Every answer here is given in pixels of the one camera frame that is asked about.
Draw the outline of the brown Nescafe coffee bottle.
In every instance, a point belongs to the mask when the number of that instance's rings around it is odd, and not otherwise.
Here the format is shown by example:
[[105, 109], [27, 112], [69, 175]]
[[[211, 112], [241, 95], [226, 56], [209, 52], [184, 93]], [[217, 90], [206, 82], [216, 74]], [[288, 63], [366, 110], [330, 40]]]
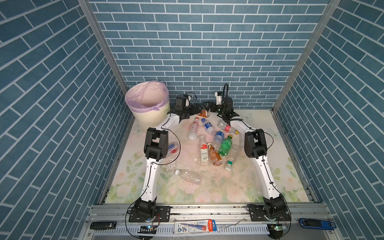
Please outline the brown Nescafe coffee bottle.
[[206, 110], [206, 109], [202, 109], [200, 111], [200, 113], [198, 113], [198, 116], [200, 117], [203, 117], [203, 118], [208, 118], [210, 116], [211, 112]]

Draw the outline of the frosted tall clear bottle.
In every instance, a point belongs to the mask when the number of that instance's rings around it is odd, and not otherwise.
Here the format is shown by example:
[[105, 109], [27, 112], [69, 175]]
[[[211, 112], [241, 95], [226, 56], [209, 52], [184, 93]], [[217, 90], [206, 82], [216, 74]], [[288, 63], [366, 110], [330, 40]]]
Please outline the frosted tall clear bottle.
[[239, 130], [239, 146], [241, 148], [244, 148], [245, 146], [245, 133], [247, 131], [246, 130]]

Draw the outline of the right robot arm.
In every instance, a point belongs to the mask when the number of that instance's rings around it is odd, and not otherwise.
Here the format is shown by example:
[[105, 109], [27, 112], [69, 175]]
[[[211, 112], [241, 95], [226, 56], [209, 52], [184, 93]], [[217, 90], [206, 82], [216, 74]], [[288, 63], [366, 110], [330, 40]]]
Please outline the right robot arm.
[[234, 127], [244, 138], [244, 152], [255, 164], [262, 184], [264, 213], [267, 219], [276, 219], [284, 214], [291, 216], [291, 211], [283, 194], [278, 190], [269, 167], [267, 151], [268, 145], [265, 132], [262, 129], [253, 129], [224, 100], [220, 105], [214, 102], [204, 102], [206, 110], [217, 113], [227, 124]]

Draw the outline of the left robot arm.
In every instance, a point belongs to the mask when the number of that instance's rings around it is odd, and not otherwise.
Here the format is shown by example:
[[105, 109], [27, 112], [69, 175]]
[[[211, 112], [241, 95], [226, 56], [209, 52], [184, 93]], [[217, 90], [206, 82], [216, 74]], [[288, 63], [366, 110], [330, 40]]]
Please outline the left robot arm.
[[167, 113], [166, 119], [155, 128], [148, 128], [144, 144], [146, 157], [146, 175], [140, 197], [134, 202], [132, 214], [137, 214], [144, 220], [151, 220], [156, 215], [157, 179], [160, 167], [165, 166], [165, 158], [169, 151], [169, 133], [182, 120], [188, 119], [202, 110], [199, 104], [191, 104], [191, 99], [197, 96], [192, 93], [178, 95], [175, 105]]

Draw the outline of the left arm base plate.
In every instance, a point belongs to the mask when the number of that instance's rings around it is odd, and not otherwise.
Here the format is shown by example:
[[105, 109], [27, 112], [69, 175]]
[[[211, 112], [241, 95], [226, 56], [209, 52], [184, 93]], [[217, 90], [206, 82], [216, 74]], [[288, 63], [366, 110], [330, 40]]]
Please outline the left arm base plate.
[[169, 222], [171, 214], [170, 206], [152, 206], [148, 210], [133, 207], [129, 211], [129, 223], [144, 223], [144, 222]]

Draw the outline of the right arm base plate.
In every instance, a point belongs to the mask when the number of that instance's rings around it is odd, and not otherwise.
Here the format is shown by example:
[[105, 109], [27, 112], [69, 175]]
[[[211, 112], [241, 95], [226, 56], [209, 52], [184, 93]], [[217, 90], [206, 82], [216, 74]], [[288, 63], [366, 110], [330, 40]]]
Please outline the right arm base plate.
[[247, 204], [246, 210], [249, 212], [252, 222], [274, 222], [278, 220], [291, 220], [291, 214], [286, 206], [280, 209], [273, 209], [267, 205], [263, 206]]

